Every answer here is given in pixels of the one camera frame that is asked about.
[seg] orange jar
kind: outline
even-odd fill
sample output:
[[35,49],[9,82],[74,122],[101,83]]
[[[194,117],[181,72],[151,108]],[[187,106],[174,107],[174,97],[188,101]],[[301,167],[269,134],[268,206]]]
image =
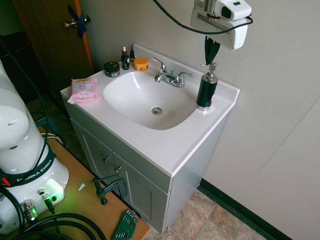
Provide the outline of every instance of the orange jar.
[[148,70],[148,59],[145,57],[137,57],[134,60],[133,67],[138,72],[144,72]]

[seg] white countertop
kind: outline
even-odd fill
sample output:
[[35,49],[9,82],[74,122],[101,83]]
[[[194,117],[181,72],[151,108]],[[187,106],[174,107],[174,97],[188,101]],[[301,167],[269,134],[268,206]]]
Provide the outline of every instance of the white countertop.
[[[133,46],[133,49],[136,57],[148,58],[149,69],[146,71],[148,75],[155,76],[160,69],[160,64],[153,61],[152,57],[163,61],[168,71],[192,73],[194,77],[186,79],[183,88],[195,101],[197,100],[201,76],[204,73],[137,44]],[[131,65],[129,70],[120,69],[119,76],[133,71],[135,70]],[[79,103],[75,106],[169,177],[173,177],[182,168],[220,121],[229,113],[235,105],[240,91],[238,88],[219,80],[211,108],[208,111],[203,112],[196,109],[179,125],[166,130],[155,130],[126,118],[105,100],[103,91],[109,83],[117,79],[116,77],[107,77],[104,71],[100,71],[92,75],[91,78],[97,78],[97,92],[102,99],[95,102]],[[61,90],[61,95],[69,99],[71,86]]]

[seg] jar lid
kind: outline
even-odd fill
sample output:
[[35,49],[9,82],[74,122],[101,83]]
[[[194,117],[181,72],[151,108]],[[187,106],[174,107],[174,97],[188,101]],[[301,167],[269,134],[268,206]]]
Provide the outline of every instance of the jar lid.
[[134,60],[134,66],[137,68],[145,68],[148,66],[148,59],[145,57],[138,57]]
[[104,64],[104,70],[108,73],[115,73],[120,70],[119,63],[116,61],[108,61]]

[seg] gray cabinet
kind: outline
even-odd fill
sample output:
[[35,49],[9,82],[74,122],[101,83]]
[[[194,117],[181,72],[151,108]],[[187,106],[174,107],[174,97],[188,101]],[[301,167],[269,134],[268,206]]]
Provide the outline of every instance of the gray cabinet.
[[[112,151],[71,119],[91,170],[100,178],[115,175],[115,162]],[[104,180],[107,184],[116,178]]]
[[174,222],[199,186],[228,117],[170,177],[77,105],[69,104],[65,98],[63,101],[91,170],[99,177],[118,173],[119,178],[125,179],[129,193],[124,200],[160,233]]

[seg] chrome faucet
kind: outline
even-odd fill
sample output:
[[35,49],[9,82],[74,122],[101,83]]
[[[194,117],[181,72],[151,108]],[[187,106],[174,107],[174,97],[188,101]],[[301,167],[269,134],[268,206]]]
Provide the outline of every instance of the chrome faucet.
[[160,81],[164,81],[167,84],[173,85],[177,88],[182,88],[185,85],[185,80],[184,80],[184,74],[190,76],[191,78],[193,77],[193,75],[191,73],[187,73],[187,72],[180,72],[177,76],[174,75],[174,71],[171,71],[171,73],[167,72],[167,67],[166,65],[156,59],[155,57],[152,58],[154,61],[161,63],[161,68],[159,73],[154,77],[154,81],[157,83],[160,83]]

